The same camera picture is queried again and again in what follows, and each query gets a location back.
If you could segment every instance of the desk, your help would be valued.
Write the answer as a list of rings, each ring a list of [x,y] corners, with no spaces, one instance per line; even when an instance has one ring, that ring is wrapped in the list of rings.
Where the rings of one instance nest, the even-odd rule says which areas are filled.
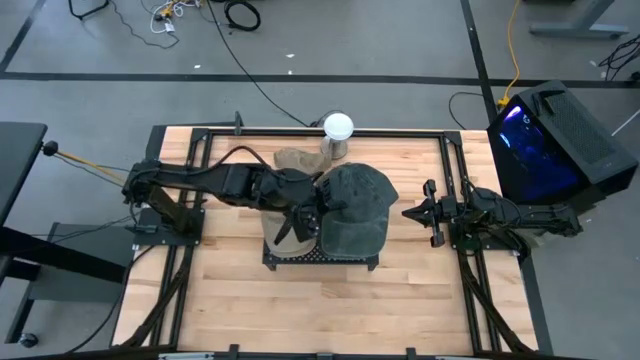
[[[184,164],[191,131],[167,127],[160,160]],[[499,191],[486,133],[460,134],[471,181]],[[320,141],[319,136],[220,135],[213,138],[210,163],[237,145],[247,145],[273,164],[274,152],[282,147],[315,152]],[[196,159],[202,157],[202,148],[198,151]],[[449,154],[455,164],[455,152]],[[255,162],[246,152],[228,161]],[[280,265],[269,271],[261,263],[259,213],[205,195],[204,237],[191,266],[179,350],[227,351],[230,344],[239,344],[243,352],[404,354],[405,348],[415,347],[418,354],[472,354],[456,252],[449,246],[431,248],[430,230],[400,215],[423,200],[422,184],[428,178],[436,180],[436,195],[445,195],[438,142],[352,138],[347,157],[334,165],[343,162],[374,166],[399,193],[375,271],[336,265]],[[457,167],[452,168],[460,189]],[[177,198],[177,192],[168,192]],[[131,336],[155,304],[166,252],[166,247],[156,247],[132,270],[114,344]],[[484,253],[496,307],[523,342],[537,348],[517,259],[507,251]],[[485,317],[482,308],[476,308],[483,347],[489,349]],[[171,319],[172,312],[170,305],[165,319]],[[160,343],[168,339],[169,322]]]

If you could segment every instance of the black perforated platform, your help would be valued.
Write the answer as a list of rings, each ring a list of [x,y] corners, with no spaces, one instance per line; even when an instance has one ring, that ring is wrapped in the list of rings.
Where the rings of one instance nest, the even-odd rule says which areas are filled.
[[[271,271],[276,271],[277,265],[367,265],[367,269],[373,271],[378,266],[379,257],[376,254],[363,259],[332,259],[327,257],[316,244],[313,250],[302,256],[280,258],[271,254],[267,243],[263,242],[262,263]]]

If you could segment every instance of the yellow cable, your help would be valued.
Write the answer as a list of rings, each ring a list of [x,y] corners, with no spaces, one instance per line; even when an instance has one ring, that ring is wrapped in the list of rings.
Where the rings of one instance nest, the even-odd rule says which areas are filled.
[[[65,158],[67,158],[67,159],[69,159],[71,161],[75,161],[75,162],[90,166],[90,167],[102,172],[103,174],[108,175],[108,176],[112,177],[113,179],[118,180],[121,184],[125,183],[125,180],[123,178],[121,178],[120,176],[114,174],[113,172],[111,172],[111,171],[109,171],[109,170],[107,170],[105,168],[102,168],[102,167],[92,163],[91,161],[85,160],[83,158],[80,158],[80,157],[77,157],[75,155],[72,155],[72,154],[69,154],[69,153],[65,153],[65,152],[62,152],[62,151],[58,151],[57,154],[62,156],[62,157],[65,157]]]
[[[513,45],[511,44],[511,28],[513,27],[513,20],[516,18],[516,12],[518,11],[518,6],[520,5],[520,0],[516,0],[516,5],[513,7],[513,12],[511,13],[511,18],[509,19],[509,27],[507,28],[507,42],[509,43],[509,52],[511,53],[511,60],[513,61],[513,66],[516,68],[516,77],[513,78],[507,89],[504,91],[504,96],[502,99],[498,100],[498,105],[501,107],[507,106],[509,103],[509,91],[511,91],[511,87],[513,84],[518,81],[520,78],[520,67],[518,66],[518,60],[516,60],[516,54],[513,51]]]

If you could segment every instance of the cap brim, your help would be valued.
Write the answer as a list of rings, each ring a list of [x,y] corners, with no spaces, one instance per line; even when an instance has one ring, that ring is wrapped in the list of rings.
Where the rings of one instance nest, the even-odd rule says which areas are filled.
[[[387,240],[389,209],[379,217],[362,223],[337,220],[339,212],[329,212],[322,218],[320,247],[334,258],[366,258],[378,254]]]

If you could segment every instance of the cable bundle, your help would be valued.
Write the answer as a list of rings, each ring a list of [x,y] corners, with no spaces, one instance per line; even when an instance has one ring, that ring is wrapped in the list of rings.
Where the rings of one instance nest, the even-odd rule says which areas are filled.
[[[623,54],[621,53],[623,50],[631,48],[631,50],[627,50]],[[626,43],[618,45],[618,47],[611,53],[611,55],[607,56],[606,59],[602,60],[598,67],[607,67],[607,72],[605,75],[605,81],[613,81],[618,75],[618,72],[622,70],[628,63],[640,57],[640,35],[635,38],[627,41]],[[609,78],[609,72],[611,70],[615,70],[613,76]]]

